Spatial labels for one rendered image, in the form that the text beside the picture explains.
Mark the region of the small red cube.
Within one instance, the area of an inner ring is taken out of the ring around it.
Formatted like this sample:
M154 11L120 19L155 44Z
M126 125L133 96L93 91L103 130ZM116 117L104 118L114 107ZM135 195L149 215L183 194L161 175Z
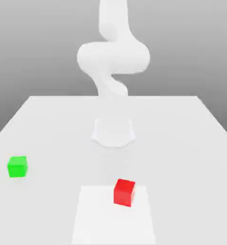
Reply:
M119 178L113 190L114 204L131 207L134 194L135 182Z

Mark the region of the small green cube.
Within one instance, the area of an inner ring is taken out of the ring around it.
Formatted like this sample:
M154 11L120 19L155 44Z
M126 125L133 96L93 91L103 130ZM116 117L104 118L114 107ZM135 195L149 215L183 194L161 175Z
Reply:
M7 169L10 178L22 178L26 176L28 163L26 156L11 156Z

